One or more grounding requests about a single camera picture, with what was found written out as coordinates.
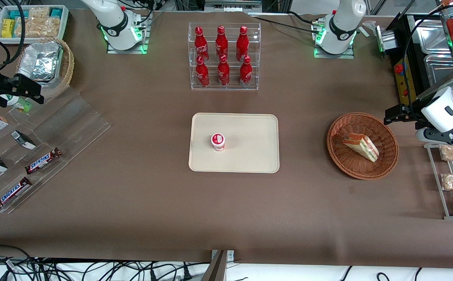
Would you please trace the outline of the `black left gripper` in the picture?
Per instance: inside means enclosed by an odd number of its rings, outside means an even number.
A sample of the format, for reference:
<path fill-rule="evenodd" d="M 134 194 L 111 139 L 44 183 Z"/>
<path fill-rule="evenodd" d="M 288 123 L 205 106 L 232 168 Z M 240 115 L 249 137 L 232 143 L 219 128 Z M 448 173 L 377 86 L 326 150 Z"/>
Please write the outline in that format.
<path fill-rule="evenodd" d="M 384 112 L 384 125 L 388 126 L 394 122 L 423 122 L 423 106 L 420 103 L 397 104 L 391 107 L 390 111 Z"/>

